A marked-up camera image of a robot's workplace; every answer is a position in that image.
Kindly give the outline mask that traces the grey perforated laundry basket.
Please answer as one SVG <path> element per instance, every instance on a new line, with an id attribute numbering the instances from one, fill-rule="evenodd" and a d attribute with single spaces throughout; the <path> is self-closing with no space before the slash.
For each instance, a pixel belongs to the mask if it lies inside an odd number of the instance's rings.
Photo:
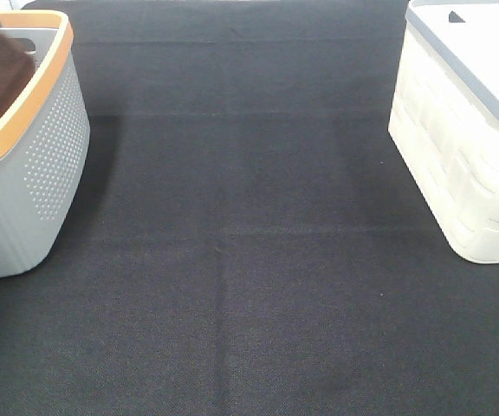
<path id="1" fill-rule="evenodd" d="M 31 42 L 36 71 L 0 117 L 0 278 L 48 255 L 87 157 L 90 126 L 71 52 L 68 16 L 0 11 L 0 36 Z"/>

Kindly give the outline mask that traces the black fabric table cover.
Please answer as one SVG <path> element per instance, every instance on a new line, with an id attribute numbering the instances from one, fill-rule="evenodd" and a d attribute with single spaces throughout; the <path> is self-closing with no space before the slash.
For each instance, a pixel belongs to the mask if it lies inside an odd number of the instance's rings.
<path id="1" fill-rule="evenodd" d="M 35 1 L 84 173 L 0 279 L 0 415 L 499 415 L 499 264 L 387 132 L 403 1 Z"/>

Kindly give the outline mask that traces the white woven-pattern storage basket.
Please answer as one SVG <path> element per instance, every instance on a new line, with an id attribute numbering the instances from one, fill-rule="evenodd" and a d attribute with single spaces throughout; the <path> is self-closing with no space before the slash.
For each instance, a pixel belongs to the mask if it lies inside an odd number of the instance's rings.
<path id="1" fill-rule="evenodd" d="M 450 247 L 499 263 L 499 1 L 411 1 L 388 131 Z"/>

